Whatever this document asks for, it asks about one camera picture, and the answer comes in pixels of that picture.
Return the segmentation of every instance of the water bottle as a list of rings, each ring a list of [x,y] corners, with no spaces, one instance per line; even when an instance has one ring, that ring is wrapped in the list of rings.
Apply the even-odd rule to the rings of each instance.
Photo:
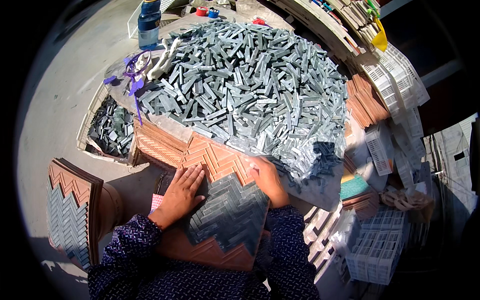
[[[160,16],[160,0],[144,0],[138,16],[138,47],[141,50],[153,50],[157,46]]]

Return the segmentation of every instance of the sleeve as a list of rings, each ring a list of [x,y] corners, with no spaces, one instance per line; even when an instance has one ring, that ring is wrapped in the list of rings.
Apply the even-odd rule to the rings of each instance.
[[[113,231],[112,241],[104,249],[101,264],[90,267],[88,289],[92,299],[130,299],[162,231],[147,217],[134,215]]]
[[[308,262],[309,248],[303,241],[302,214],[291,205],[268,212],[270,256],[267,270],[273,299],[319,299],[313,283],[316,268]]]

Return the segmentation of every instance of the stacked tiles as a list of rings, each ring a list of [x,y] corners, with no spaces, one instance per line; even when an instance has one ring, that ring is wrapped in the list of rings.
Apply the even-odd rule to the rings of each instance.
[[[270,156],[300,193],[325,185],[346,146],[346,77],[318,45],[255,24],[211,20],[170,33],[182,44],[165,78],[139,100],[144,112],[245,154]]]
[[[109,95],[96,111],[88,135],[105,154],[126,158],[133,139],[133,114]]]

